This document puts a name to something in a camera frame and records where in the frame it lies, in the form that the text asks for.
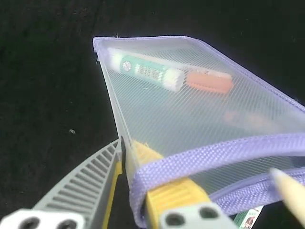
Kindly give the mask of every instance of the glue stick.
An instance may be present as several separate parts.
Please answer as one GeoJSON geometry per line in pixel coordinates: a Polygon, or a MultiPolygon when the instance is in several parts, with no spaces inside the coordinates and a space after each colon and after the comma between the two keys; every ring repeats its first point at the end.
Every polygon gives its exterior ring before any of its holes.
{"type": "Polygon", "coordinates": [[[177,92],[181,89],[185,74],[182,70],[152,61],[136,53],[108,48],[109,65],[118,72],[136,77],[165,89],[177,92]]]}

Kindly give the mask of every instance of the purple zipper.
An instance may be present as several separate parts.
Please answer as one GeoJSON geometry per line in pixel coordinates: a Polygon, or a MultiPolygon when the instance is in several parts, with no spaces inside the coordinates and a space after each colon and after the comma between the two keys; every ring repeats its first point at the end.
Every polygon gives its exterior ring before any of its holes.
{"type": "MultiPolygon", "coordinates": [[[[305,185],[305,168],[289,169],[285,173],[305,185]]],[[[261,174],[231,184],[210,195],[212,202],[227,215],[281,200],[268,174],[261,174]]]]}

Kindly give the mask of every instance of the orange eraser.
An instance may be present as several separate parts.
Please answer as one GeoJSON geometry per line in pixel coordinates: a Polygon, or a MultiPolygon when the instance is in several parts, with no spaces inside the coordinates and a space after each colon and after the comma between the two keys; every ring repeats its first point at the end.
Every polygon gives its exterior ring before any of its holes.
{"type": "Polygon", "coordinates": [[[233,87],[232,78],[229,74],[210,72],[189,72],[186,76],[186,84],[192,88],[203,91],[228,93],[233,87]]]}

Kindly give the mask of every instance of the label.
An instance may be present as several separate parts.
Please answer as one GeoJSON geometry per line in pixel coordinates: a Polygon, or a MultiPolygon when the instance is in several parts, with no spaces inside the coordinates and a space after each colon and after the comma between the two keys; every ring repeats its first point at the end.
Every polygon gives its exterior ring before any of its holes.
{"type": "Polygon", "coordinates": [[[159,86],[163,85],[164,74],[167,70],[168,67],[162,64],[129,55],[124,56],[120,63],[121,73],[149,81],[159,86]]]}
{"type": "Polygon", "coordinates": [[[263,206],[259,206],[236,215],[233,220],[239,229],[251,229],[261,213],[263,206]]]}

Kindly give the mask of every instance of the pencil case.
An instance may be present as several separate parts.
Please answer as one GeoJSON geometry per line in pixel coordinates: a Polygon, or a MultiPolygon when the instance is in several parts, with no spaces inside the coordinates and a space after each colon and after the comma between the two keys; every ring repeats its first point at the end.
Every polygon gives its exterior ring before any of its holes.
{"type": "Polygon", "coordinates": [[[96,37],[93,46],[125,144],[139,227],[169,206],[200,201],[201,190],[228,215],[279,201],[271,167],[305,183],[305,108],[297,101],[198,39],[96,37]],[[129,55],[138,67],[126,73],[114,55],[129,55]],[[192,188],[175,186],[180,179],[192,188]],[[144,205],[153,191],[164,198],[162,208],[144,205]]]}

